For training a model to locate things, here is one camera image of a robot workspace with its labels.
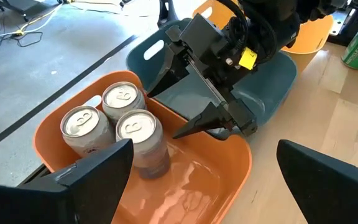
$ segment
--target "concrete floor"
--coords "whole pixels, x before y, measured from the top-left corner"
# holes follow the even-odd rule
[[[8,29],[15,30],[12,24],[23,22],[20,16],[11,11],[6,11],[5,15],[9,18],[7,22],[10,22]],[[0,142],[0,184],[16,186],[42,164],[32,149],[32,136],[40,121],[60,103],[100,76],[126,69],[125,58],[129,51],[151,34],[148,30],[157,29],[155,15],[127,17],[63,6],[42,29],[44,36],[40,43],[27,48],[19,48],[13,40],[2,44],[0,133],[131,35],[143,36]]]

